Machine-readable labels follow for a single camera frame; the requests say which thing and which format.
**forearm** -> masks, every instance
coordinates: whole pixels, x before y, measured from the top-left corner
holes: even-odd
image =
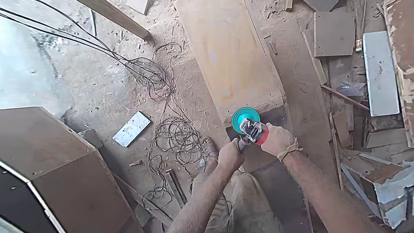
[[[220,164],[207,178],[200,195],[193,196],[174,219],[168,232],[203,233],[224,187],[233,173]]]
[[[367,233],[372,229],[348,201],[348,197],[302,153],[290,152],[283,160],[289,172],[312,202],[329,232]]]

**angle grinder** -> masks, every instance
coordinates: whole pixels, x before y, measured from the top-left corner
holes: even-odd
[[[259,114],[249,107],[237,110],[231,118],[231,124],[238,133],[242,134],[238,142],[240,152],[252,143],[262,145],[269,135],[269,129],[260,122]]]

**teal grinding disc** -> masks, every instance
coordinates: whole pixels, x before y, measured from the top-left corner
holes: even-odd
[[[237,110],[231,118],[231,125],[238,133],[243,133],[240,130],[240,123],[244,118],[249,118],[254,121],[260,121],[259,114],[252,108],[245,107]]]

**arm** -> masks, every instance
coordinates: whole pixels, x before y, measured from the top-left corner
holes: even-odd
[[[224,187],[243,161],[244,157],[238,150],[237,138],[221,148],[219,164],[201,187],[201,195],[191,198],[174,219],[168,232],[203,233]]]
[[[264,151],[278,155],[294,143],[292,134],[286,129],[269,123],[267,127],[269,136],[262,144]],[[282,161],[312,202],[329,232],[372,232],[371,223],[360,216],[348,196],[301,152],[289,152]]]

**sandal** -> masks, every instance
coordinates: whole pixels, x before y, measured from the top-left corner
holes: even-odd
[[[212,157],[216,161],[219,161],[219,152],[216,149],[216,145],[210,137],[205,137],[201,141],[205,157]]]

